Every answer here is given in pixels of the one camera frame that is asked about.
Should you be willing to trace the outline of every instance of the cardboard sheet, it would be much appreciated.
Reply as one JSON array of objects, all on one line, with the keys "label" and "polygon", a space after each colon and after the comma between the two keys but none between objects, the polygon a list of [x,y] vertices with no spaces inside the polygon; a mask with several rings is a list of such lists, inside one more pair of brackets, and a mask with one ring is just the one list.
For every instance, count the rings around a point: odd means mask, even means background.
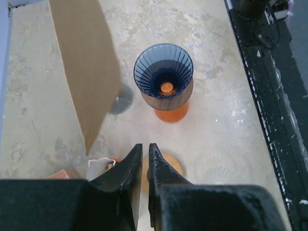
[{"label": "cardboard sheet", "polygon": [[120,91],[120,69],[98,0],[49,0],[86,154]]}]

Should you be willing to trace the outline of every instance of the orange object inside glass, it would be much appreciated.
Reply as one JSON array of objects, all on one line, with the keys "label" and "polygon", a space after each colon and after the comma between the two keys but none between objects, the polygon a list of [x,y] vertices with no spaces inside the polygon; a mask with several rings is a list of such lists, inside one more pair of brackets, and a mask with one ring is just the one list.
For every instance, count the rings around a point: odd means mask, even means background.
[{"label": "orange object inside glass", "polygon": [[175,123],[180,121],[186,116],[188,108],[189,104],[187,102],[182,107],[179,107],[178,109],[175,109],[173,111],[160,111],[157,109],[154,109],[154,111],[157,117],[160,118],[161,120],[168,123]]},{"label": "orange object inside glass", "polygon": [[164,83],[161,85],[160,90],[162,90],[163,93],[169,93],[173,90],[173,85],[170,82]]}]

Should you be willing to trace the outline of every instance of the table surface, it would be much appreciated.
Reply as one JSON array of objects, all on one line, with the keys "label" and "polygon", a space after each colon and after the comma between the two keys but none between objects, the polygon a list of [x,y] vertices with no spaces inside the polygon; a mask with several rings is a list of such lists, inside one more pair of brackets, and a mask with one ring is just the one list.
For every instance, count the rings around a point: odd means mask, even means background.
[{"label": "table surface", "polygon": [[[61,169],[85,177],[88,159],[123,158],[136,143],[176,157],[195,184],[256,184],[275,199],[290,229],[243,64],[223,0],[102,0],[122,68],[134,92],[123,114],[107,115],[89,156],[64,75],[46,1],[18,8],[13,31],[0,155],[0,177],[45,178]],[[190,108],[160,121],[133,79],[147,47],[183,47],[194,64]],[[152,230],[141,193],[138,230]]]}]

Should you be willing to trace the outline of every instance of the black frame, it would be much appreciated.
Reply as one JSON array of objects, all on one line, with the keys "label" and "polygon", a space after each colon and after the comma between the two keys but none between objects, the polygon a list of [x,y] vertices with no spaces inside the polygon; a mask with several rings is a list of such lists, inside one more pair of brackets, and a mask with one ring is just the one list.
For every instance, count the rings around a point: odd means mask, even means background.
[{"label": "black frame", "polygon": [[291,34],[280,21],[275,48],[247,46],[233,7],[238,0],[225,4],[292,229],[308,230],[308,95],[290,47]]}]

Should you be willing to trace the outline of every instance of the orange glass base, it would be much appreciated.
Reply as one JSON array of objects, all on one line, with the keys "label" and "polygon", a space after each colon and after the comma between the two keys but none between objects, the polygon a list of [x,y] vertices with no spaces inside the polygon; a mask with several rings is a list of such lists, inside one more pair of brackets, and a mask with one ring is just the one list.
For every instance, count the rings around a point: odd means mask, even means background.
[{"label": "orange glass base", "polygon": [[180,121],[186,116],[188,108],[189,104],[187,102],[182,107],[175,109],[173,111],[160,111],[157,109],[154,109],[154,111],[157,117],[160,118],[161,120],[168,123],[175,123]]}]

